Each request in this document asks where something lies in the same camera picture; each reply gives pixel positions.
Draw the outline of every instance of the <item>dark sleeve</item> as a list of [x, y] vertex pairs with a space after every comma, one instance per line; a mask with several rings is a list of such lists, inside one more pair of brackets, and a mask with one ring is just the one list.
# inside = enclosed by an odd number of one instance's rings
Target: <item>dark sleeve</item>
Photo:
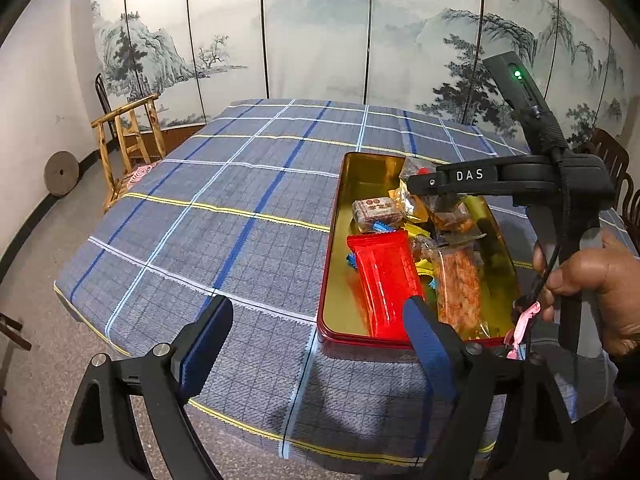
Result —
[[631, 426], [640, 431], [640, 346], [611, 360], [618, 368], [613, 391]]

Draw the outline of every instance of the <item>white wall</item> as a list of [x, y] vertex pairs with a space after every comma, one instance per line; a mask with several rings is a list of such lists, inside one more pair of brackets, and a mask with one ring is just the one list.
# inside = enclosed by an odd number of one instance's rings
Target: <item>white wall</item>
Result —
[[47, 195], [49, 157], [96, 149], [97, 73], [90, 0], [31, 0], [0, 47], [0, 254]]

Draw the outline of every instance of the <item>plaid tablecloth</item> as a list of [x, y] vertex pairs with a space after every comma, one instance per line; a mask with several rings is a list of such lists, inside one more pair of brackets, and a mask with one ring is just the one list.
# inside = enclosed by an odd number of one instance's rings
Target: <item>plaid tablecloth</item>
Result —
[[[234, 304], [234, 325], [192, 399], [212, 424], [284, 458], [345, 472], [424, 461], [450, 405], [417, 364], [350, 362], [319, 351], [315, 316], [345, 153], [436, 162], [526, 153], [474, 127], [338, 102], [235, 102], [119, 200], [54, 284], [70, 312], [124, 355], [171, 341], [208, 296]], [[488, 198], [523, 288], [535, 235], [524, 211]], [[613, 211], [602, 224], [632, 248]], [[610, 395], [606, 356], [582, 360], [551, 338], [551, 362], [573, 418]], [[494, 402], [479, 457], [492, 448]]]

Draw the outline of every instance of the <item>black baseboard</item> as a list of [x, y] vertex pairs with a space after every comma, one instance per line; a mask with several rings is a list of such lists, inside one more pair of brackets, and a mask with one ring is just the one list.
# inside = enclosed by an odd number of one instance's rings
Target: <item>black baseboard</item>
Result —
[[[109, 152], [112, 152], [116, 148], [116, 146], [117, 144], [115, 142], [115, 139], [111, 139], [109, 142], [107, 142], [107, 149]], [[100, 160], [100, 152], [98, 150], [95, 150], [89, 153], [89, 155], [87, 155], [80, 162], [80, 173], [78, 182], [86, 173], [86, 170], [88, 170], [98, 160]], [[42, 202], [37, 205], [36, 209], [33, 210], [24, 224], [22, 224], [22, 226], [14, 236], [14, 239], [11, 240], [11, 243], [9, 243], [8, 247], [6, 248], [6, 251], [2, 255], [2, 259], [0, 259], [0, 283], [2, 283], [2, 280], [4, 280], [4, 277], [9, 271], [9, 267], [11, 267], [11, 264], [14, 262], [15, 257], [18, 255], [20, 248], [22, 248], [24, 243], [27, 241], [27, 238], [29, 238], [29, 235], [33, 232], [40, 220], [44, 218], [44, 215], [47, 214], [49, 209], [51, 209], [58, 200], [60, 200], [59, 197], [53, 196], [51, 193], [48, 194], [46, 197], [44, 197]]]

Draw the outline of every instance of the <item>wooden stool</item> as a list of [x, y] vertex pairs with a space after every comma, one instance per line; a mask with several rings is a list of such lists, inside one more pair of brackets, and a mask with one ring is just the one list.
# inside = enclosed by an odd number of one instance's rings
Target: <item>wooden stool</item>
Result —
[[[164, 147], [164, 139], [162, 138], [162, 132], [160, 131], [160, 124], [158, 122], [158, 114], [156, 113], [156, 106], [154, 101], [158, 99], [158, 94], [151, 94], [137, 101], [127, 103], [116, 108], [114, 111], [103, 115], [99, 119], [96, 119], [91, 123], [92, 128], [98, 129], [98, 145], [100, 149], [100, 159], [102, 160], [102, 169], [104, 171], [104, 177], [107, 181], [108, 191], [107, 197], [104, 200], [102, 209], [104, 212], [116, 202], [123, 194], [127, 192], [127, 182], [133, 174], [133, 165], [129, 154], [133, 152], [139, 152], [146, 164], [151, 164], [151, 158], [146, 150], [145, 142], [140, 133], [140, 127], [138, 126], [138, 119], [136, 118], [135, 108], [145, 107], [148, 112], [151, 122], [151, 129], [154, 133], [156, 140], [156, 148], [160, 155], [160, 159], [166, 157], [166, 149]], [[130, 126], [123, 126], [122, 115], [129, 114]], [[111, 169], [111, 163], [109, 161], [109, 153], [107, 150], [107, 140], [104, 136], [104, 125], [114, 121], [116, 124], [116, 132], [118, 134], [118, 142], [120, 143], [120, 152], [122, 154], [122, 160], [124, 162], [125, 172], [123, 177], [114, 178], [113, 171]], [[136, 143], [127, 146], [126, 138], [135, 137]]]

